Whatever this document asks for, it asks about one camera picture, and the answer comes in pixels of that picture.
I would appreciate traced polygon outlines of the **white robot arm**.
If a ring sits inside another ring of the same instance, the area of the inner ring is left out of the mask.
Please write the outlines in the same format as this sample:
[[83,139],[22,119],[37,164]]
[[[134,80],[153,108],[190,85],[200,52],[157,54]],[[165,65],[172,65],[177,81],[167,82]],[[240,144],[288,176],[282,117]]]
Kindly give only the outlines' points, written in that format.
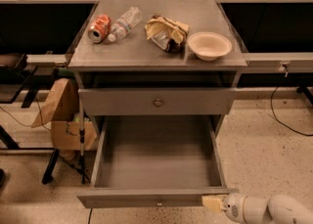
[[313,224],[313,212],[294,198],[261,199],[241,193],[201,198],[202,205],[239,224]]

